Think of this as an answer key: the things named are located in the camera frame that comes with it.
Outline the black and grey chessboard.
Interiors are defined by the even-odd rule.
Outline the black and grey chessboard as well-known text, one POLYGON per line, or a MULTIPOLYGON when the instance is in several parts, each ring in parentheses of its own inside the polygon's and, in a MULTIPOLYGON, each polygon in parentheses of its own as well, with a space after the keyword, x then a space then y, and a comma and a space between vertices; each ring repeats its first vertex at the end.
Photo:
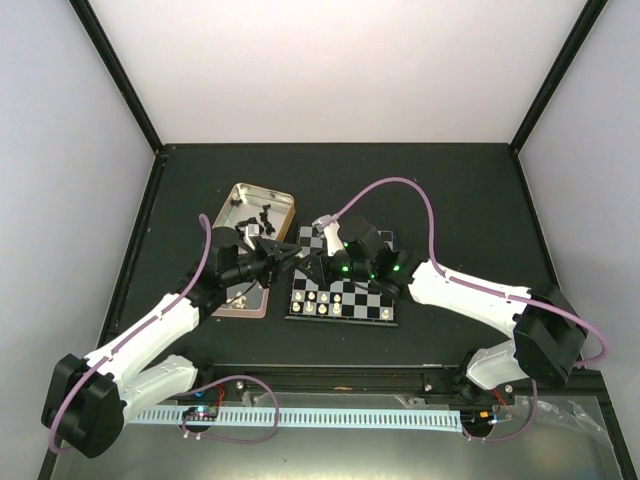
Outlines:
MULTIPOLYGON (((297 234, 297 243, 301 247, 301 255, 303 257, 312 254, 314 251, 322 251, 326 248, 326 243, 323 237, 312 226, 301 226, 297 234)), ((396 325, 395 314, 395 301, 378 291, 367 290, 370 287, 369 282, 355 282, 338 280, 325 286, 319 287, 311 280, 309 280, 302 272, 297 269, 294 271, 292 286, 290 291, 290 300, 288 313, 286 318, 288 320, 304 320, 311 322, 333 322, 342 324, 366 324, 366 325, 396 325), (295 300, 296 292, 303 294, 301 301, 295 300), (314 300, 308 300, 307 295, 309 292, 315 293, 314 300), (327 302, 321 302, 320 296, 326 293, 328 295, 327 302), (339 294, 342 297, 341 302, 341 315, 334 316, 332 314, 332 307, 335 304, 333 297, 339 294), (307 301, 315 303, 315 311, 313 313, 307 313, 305 311, 305 304, 307 301), (293 305, 300 303, 302 310, 295 312, 293 305), (327 305, 327 313, 320 315, 318 313, 318 307, 320 304, 327 305), (388 309, 390 317, 388 319, 381 318, 381 312, 384 309, 388 309)))

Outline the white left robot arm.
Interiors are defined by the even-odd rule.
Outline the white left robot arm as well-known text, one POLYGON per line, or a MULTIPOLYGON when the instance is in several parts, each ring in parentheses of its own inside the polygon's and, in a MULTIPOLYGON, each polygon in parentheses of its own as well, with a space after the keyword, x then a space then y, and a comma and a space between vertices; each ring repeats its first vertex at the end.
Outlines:
POLYGON ((212 227, 206 215, 201 259, 143 318, 102 347, 55 365, 41 422, 49 430, 49 449, 60 454, 64 442, 88 458, 104 453, 123 427, 142 411, 172 397, 207 397, 213 372, 185 355, 153 365, 166 348, 194 331, 228 299, 229 288, 255 283, 269 288, 281 273, 297 266, 301 248, 267 238, 253 245, 230 227, 212 227))

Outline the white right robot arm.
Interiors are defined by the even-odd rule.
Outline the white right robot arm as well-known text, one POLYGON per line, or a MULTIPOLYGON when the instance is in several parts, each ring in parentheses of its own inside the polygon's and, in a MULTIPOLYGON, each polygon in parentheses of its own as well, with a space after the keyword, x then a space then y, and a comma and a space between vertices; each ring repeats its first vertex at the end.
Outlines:
POLYGON ((556 287, 541 290, 485 281, 450 271, 393 247, 393 235, 362 218, 338 225, 317 220, 298 230, 304 262, 294 274, 289 312, 351 322, 395 322, 405 300, 466 316, 506 336, 474 348, 454 379, 457 396, 476 403, 497 386, 530 378, 567 383, 586 340, 585 328, 556 287))

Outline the pile of black chess pieces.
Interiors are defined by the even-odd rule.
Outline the pile of black chess pieces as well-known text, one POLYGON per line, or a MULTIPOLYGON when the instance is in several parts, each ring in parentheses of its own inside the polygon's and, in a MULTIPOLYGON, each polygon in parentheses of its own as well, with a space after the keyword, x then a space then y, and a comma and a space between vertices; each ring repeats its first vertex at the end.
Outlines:
POLYGON ((240 237, 245 238, 250 227, 257 227, 259 235, 265 234, 270 236, 271 234, 274 234, 276 232, 276 228, 269 219, 269 211, 271 207, 271 204, 264 204, 257 217, 253 216, 238 221, 234 228, 240 237))

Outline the pile of white chess pieces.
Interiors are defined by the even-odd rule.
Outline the pile of white chess pieces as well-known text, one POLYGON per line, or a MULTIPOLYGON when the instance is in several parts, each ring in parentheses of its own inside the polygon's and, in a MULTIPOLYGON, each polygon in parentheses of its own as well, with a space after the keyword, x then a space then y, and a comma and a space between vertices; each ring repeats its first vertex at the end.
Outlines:
POLYGON ((227 306, 233 309, 245 309, 247 305, 247 297, 245 295, 236 296, 227 302, 227 306))

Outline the left controller circuit board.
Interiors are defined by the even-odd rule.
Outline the left controller circuit board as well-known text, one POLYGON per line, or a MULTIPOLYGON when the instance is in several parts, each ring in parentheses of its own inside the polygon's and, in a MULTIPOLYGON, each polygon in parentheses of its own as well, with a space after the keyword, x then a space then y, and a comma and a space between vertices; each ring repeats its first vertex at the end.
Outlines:
POLYGON ((218 416, 218 408, 212 406, 192 406, 182 413, 183 421, 213 422, 218 416))

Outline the controller circuit board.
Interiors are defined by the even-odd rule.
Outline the controller circuit board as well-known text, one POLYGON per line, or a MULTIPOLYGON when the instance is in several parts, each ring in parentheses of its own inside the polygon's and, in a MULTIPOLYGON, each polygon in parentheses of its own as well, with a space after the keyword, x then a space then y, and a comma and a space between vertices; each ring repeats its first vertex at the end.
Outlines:
POLYGON ((510 421, 512 419, 512 415, 505 412, 494 412, 492 410, 481 410, 481 411, 461 411, 460 418, 462 425, 469 428, 480 428, 485 426, 493 426, 498 423, 503 423, 506 421, 510 421))
POLYGON ((218 408, 212 406, 192 406, 182 413, 183 421, 213 422, 218 416, 218 408))

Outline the right controller circuit board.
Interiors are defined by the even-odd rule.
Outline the right controller circuit board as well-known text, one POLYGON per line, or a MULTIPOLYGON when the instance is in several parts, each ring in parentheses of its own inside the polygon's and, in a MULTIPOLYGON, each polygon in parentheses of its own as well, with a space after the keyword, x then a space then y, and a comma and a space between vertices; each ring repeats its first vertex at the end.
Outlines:
POLYGON ((485 426, 493 426, 498 423, 503 423, 506 421, 510 421, 512 419, 512 415, 505 412, 494 412, 492 410, 481 410, 481 411, 461 411, 460 418, 462 425, 469 428, 480 428, 485 426))

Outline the pink metal tin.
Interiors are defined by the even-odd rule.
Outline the pink metal tin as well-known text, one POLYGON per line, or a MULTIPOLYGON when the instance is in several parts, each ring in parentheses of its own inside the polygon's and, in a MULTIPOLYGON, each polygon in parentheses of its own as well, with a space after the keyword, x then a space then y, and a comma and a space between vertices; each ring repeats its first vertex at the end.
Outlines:
POLYGON ((266 315, 269 290, 263 289, 258 283, 243 283, 230 287, 226 291, 226 300, 213 316, 235 318, 263 318, 266 315), (227 302, 236 296, 245 295, 247 305, 245 309, 233 309, 227 306, 227 302))

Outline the gold metal tin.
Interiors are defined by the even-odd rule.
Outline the gold metal tin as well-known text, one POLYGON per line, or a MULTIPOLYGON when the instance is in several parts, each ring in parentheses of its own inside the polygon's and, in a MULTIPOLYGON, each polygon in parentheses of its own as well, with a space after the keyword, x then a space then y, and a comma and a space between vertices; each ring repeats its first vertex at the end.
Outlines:
POLYGON ((295 215, 290 194, 247 183, 235 184, 212 227, 229 227, 248 245, 260 236, 283 241, 295 215))

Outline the black mounting rail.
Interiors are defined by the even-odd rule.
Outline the black mounting rail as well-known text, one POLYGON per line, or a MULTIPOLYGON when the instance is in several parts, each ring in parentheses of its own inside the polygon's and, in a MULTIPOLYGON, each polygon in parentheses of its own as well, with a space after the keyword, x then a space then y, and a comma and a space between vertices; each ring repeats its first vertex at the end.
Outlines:
POLYGON ((456 367, 304 367, 218 365, 184 394, 203 396, 220 380, 229 396, 239 391, 263 391, 254 377, 276 393, 418 394, 445 402, 469 403, 478 389, 456 367))

